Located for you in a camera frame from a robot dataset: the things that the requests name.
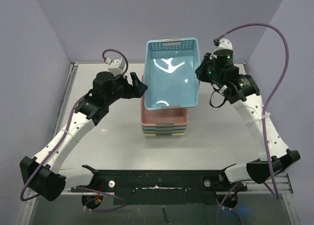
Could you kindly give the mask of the pink plastic basket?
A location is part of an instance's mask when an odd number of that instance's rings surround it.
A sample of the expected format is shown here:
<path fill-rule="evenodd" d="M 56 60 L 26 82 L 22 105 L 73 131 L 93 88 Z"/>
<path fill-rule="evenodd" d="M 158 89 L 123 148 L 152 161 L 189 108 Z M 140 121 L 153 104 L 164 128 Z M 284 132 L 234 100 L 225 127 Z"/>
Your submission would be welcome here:
<path fill-rule="evenodd" d="M 141 125 L 143 128 L 155 128 L 162 126 L 185 126 L 188 124 L 186 108 L 147 110 L 144 106 L 144 98 L 141 98 Z"/>

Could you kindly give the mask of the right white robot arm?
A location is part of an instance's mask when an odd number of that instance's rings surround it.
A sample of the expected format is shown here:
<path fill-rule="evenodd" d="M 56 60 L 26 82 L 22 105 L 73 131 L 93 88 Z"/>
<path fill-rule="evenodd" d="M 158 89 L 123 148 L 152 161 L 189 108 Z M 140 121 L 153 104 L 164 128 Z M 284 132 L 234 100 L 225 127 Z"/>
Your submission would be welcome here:
<path fill-rule="evenodd" d="M 297 150 L 291 150 L 282 140 L 270 115 L 263 111 L 260 90 L 250 75 L 239 72 L 229 49 L 206 53 L 195 74 L 201 82 L 214 87 L 242 117 L 258 151 L 258 158 L 248 163 L 234 164 L 224 169 L 219 186 L 230 190 L 238 181 L 252 180 L 258 184 L 290 168 L 300 160 Z"/>

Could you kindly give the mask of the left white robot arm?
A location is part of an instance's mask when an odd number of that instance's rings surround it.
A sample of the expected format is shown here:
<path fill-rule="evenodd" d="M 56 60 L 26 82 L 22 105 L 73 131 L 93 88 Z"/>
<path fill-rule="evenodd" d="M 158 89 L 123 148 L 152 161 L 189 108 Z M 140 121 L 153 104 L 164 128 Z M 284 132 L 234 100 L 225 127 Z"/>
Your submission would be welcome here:
<path fill-rule="evenodd" d="M 20 169 L 25 188 L 48 201 L 55 200 L 65 189 L 84 186 L 95 191 L 100 185 L 97 171 L 89 166 L 61 170 L 61 166 L 80 140 L 108 114 L 109 106 L 119 99 L 141 98 L 148 89 L 135 72 L 132 83 L 123 75 L 100 72 L 93 87 L 71 109 L 67 124 L 32 158 L 24 157 Z"/>

